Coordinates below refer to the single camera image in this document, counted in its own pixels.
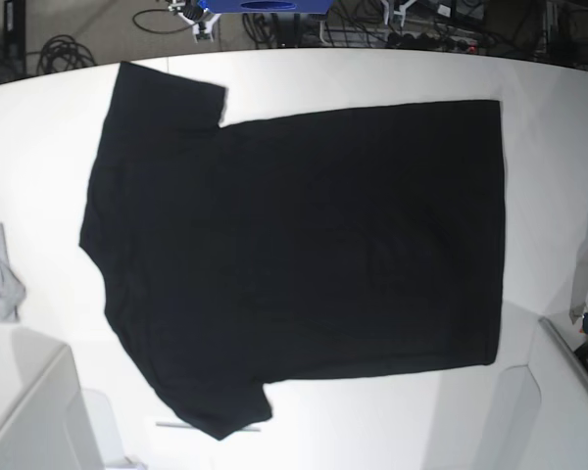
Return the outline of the blue box at top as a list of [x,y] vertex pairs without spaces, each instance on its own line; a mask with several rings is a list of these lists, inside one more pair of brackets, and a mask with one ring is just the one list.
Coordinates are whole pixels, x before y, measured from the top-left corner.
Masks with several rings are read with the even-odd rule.
[[196,4],[216,14],[300,13],[325,14],[333,0],[203,0]]

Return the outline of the black power strip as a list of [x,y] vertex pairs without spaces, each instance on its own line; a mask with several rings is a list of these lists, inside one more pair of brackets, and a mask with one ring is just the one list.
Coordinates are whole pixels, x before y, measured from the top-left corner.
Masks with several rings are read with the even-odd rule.
[[470,54],[476,53],[478,50],[477,45],[469,43],[464,39],[429,35],[427,33],[414,35],[411,33],[399,34],[395,32],[388,35],[386,48]]

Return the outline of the white cabinet at left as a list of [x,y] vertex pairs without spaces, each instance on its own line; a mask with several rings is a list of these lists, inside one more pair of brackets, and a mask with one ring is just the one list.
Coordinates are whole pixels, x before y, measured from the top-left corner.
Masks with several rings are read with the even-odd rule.
[[103,469],[68,344],[0,324],[0,469]]

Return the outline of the black T-shirt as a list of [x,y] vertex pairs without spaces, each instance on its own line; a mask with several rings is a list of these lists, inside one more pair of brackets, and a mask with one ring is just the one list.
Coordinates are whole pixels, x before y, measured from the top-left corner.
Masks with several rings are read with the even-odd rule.
[[267,384],[488,365],[506,246],[494,100],[221,126],[223,87],[120,65],[79,244],[157,396],[223,440]]

